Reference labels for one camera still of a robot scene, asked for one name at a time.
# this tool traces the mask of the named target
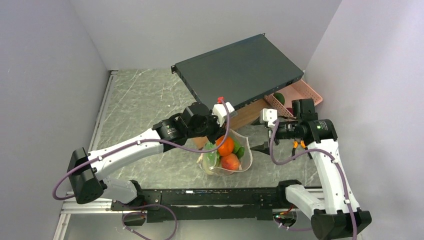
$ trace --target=brown wooden surface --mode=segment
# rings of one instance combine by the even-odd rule
[[[250,124],[259,117],[261,110],[267,108],[268,106],[268,103],[264,99],[260,99],[245,107],[240,108],[237,110],[237,116],[231,118],[230,128],[232,130],[237,130],[244,125]],[[203,148],[203,146],[208,142],[206,137],[196,137],[192,140],[198,149]]]

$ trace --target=wall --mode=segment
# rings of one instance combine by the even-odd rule
[[[305,69],[341,0],[71,0],[110,70],[169,68],[266,33]]]
[[[373,223],[365,240],[422,239],[424,3],[343,0],[308,67]]]
[[[89,145],[108,77],[67,0],[1,1],[2,240],[52,239],[62,206],[52,188]]]

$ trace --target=plastic bag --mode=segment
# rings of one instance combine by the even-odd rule
[[[197,160],[198,165],[208,175],[230,175],[233,173],[240,173],[248,170],[252,165],[252,151],[249,146],[249,139],[246,136],[242,136],[237,132],[230,129],[228,136],[231,137],[235,142],[237,141],[241,147],[244,147],[244,155],[239,159],[240,166],[238,170],[228,170],[220,167],[219,159],[217,158],[217,151],[202,153]],[[207,142],[203,150],[210,150],[215,148],[216,145],[211,142]]]

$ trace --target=orange fruit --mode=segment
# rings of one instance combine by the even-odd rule
[[[220,145],[221,142],[223,141],[224,136],[218,138],[218,140],[216,140],[216,145]],[[218,148],[218,153],[221,157],[225,157],[230,155],[234,150],[234,141],[231,137],[227,137],[224,144],[222,146],[220,146]]]
[[[238,170],[240,161],[234,153],[221,157],[221,166],[228,170]]]

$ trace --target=marble table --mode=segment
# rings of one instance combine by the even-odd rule
[[[132,138],[160,120],[182,112],[194,101],[180,78],[171,74],[168,68],[120,70],[97,149]],[[267,139],[267,131],[262,126],[246,125],[237,132],[249,137],[251,146]],[[186,146],[195,148],[191,140]],[[282,140],[276,147],[276,159],[289,157],[292,147],[291,140]],[[249,170],[215,176],[206,175],[196,164],[199,154],[173,149],[140,159],[114,172],[111,177],[134,179],[144,189],[274,187],[279,181],[290,179],[297,179],[305,186],[321,185],[315,163],[306,154],[284,166],[275,165],[266,154],[254,151],[252,155]]]

